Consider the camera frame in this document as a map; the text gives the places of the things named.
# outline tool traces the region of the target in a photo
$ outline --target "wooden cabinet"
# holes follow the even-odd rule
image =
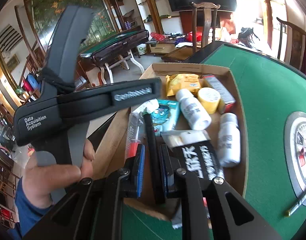
[[[155,53],[155,54],[156,53],[157,54],[167,54],[175,50],[174,43],[158,43],[156,44],[155,47],[152,47],[151,44],[149,46],[150,46],[151,53]]]

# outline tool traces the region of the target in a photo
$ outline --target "yellow tape roll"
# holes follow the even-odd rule
[[[198,91],[198,100],[205,108],[208,114],[215,113],[219,100],[221,99],[221,95],[219,92],[213,88],[201,88]]]

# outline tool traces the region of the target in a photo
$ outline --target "blue sleeve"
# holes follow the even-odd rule
[[[16,223],[14,229],[9,229],[8,233],[14,240],[22,237],[38,222],[49,210],[33,206],[26,198],[22,188],[22,178],[18,182],[17,193],[15,195],[15,204],[19,212],[19,223]]]

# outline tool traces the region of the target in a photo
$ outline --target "black strap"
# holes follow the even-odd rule
[[[40,75],[37,78],[38,82],[44,80],[45,82],[49,83],[50,85],[57,88],[57,90],[61,94],[68,94],[75,90],[74,82],[67,83],[64,82],[58,75],[56,75],[51,69],[48,67],[44,67]]]

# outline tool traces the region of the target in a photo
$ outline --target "wall mural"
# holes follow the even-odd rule
[[[67,5],[79,5],[95,10],[88,36],[80,51],[116,33],[103,0],[25,0],[29,20],[33,18],[34,29],[46,50],[53,30]]]

